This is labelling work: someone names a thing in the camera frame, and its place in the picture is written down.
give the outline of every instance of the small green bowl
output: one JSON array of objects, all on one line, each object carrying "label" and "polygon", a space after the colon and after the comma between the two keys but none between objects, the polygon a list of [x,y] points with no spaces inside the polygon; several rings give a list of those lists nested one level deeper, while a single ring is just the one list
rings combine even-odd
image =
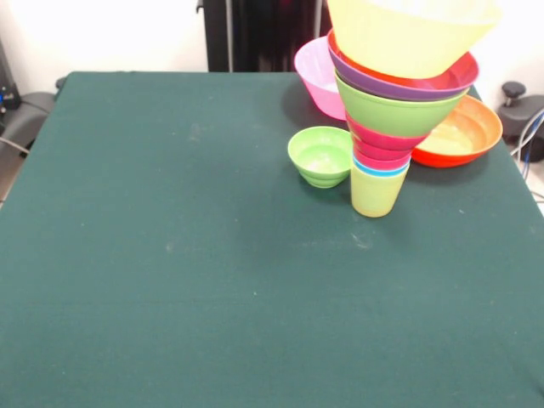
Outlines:
[{"label": "small green bowl", "polygon": [[318,189],[330,189],[349,175],[353,141],[337,127],[308,127],[295,134],[287,152],[300,175]]},{"label": "small green bowl", "polygon": [[387,99],[352,88],[337,73],[335,75],[346,111],[357,123],[400,138],[416,138],[431,132],[468,91],[452,98],[425,102]]}]

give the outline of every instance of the pink cup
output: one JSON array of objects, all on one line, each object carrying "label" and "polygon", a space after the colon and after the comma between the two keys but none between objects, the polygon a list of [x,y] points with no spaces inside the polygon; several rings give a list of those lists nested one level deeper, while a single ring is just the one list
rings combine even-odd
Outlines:
[{"label": "pink cup", "polygon": [[404,167],[411,159],[411,153],[395,160],[376,160],[369,156],[362,154],[357,149],[354,149],[354,156],[357,162],[363,166],[373,168],[374,170],[391,171]]},{"label": "pink cup", "polygon": [[411,155],[411,150],[385,150],[379,147],[368,144],[359,139],[355,133],[351,133],[351,138],[354,141],[354,151],[376,160],[397,160]]},{"label": "pink cup", "polygon": [[[346,112],[346,120],[356,149],[377,160],[395,160],[405,157],[428,136],[428,134],[417,138],[389,136],[357,123],[348,112]],[[372,146],[374,149],[366,149],[366,146]]]},{"label": "pink cup", "polygon": [[345,121],[345,108],[338,92],[326,37],[307,42],[297,51],[295,69],[317,107],[328,116]]}]

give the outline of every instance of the stacked cups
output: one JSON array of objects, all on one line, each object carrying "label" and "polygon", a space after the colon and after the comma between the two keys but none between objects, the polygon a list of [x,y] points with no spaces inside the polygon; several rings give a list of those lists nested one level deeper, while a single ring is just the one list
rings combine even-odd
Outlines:
[{"label": "stacked cups", "polygon": [[392,210],[411,152],[476,80],[468,49],[498,21],[492,1],[328,0],[327,42],[354,141],[357,212]]}]

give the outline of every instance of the black stand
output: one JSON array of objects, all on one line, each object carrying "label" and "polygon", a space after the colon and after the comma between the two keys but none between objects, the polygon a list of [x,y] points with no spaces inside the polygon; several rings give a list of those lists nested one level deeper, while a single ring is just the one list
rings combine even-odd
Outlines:
[{"label": "black stand", "polygon": [[0,113],[20,106],[20,95],[9,69],[8,58],[0,41]]}]

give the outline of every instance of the plastic bowl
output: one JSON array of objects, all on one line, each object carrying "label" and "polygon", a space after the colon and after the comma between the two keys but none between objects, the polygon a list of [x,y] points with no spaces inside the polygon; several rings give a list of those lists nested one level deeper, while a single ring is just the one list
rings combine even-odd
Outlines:
[{"label": "plastic bowl", "polygon": [[336,75],[346,111],[365,128],[400,138],[420,138],[453,111],[464,93],[427,102],[385,99],[350,87]]},{"label": "plastic bowl", "polygon": [[476,160],[501,140],[502,123],[479,100],[465,96],[413,152],[416,162],[430,167],[456,167]]},{"label": "plastic bowl", "polygon": [[371,176],[375,177],[393,177],[398,174],[401,174],[405,171],[405,169],[410,165],[410,161],[405,163],[402,167],[397,167],[395,169],[391,170],[378,170],[376,168],[365,166],[363,163],[361,163],[359,160],[357,160],[357,157],[353,155],[353,160],[355,166],[363,173],[370,174]]},{"label": "plastic bowl", "polygon": [[400,159],[395,160],[376,160],[373,159],[367,155],[365,155],[363,152],[361,152],[358,149],[354,149],[354,157],[365,167],[372,168],[374,170],[379,170],[382,172],[390,172],[394,170],[399,170],[400,168],[403,168],[410,162],[411,159],[411,153],[408,155],[401,157]]},{"label": "plastic bowl", "polygon": [[394,160],[409,155],[428,136],[425,134],[419,138],[396,138],[364,127],[348,113],[346,120],[354,139],[354,148],[377,160]]},{"label": "plastic bowl", "polygon": [[300,175],[319,189],[330,189],[348,177],[352,150],[349,132],[326,126],[301,130],[287,146]]},{"label": "plastic bowl", "polygon": [[478,63],[464,54],[448,71],[429,79],[406,79],[369,70],[346,57],[338,48],[333,30],[327,36],[329,54],[338,76],[360,91],[384,98],[402,100],[438,100],[460,94],[470,88],[479,74]]},{"label": "plastic bowl", "polygon": [[345,121],[345,109],[335,82],[334,64],[326,37],[307,42],[297,51],[295,69],[317,107],[326,115]]},{"label": "plastic bowl", "polygon": [[501,18],[493,0],[328,0],[338,47],[393,77],[432,78]]}]

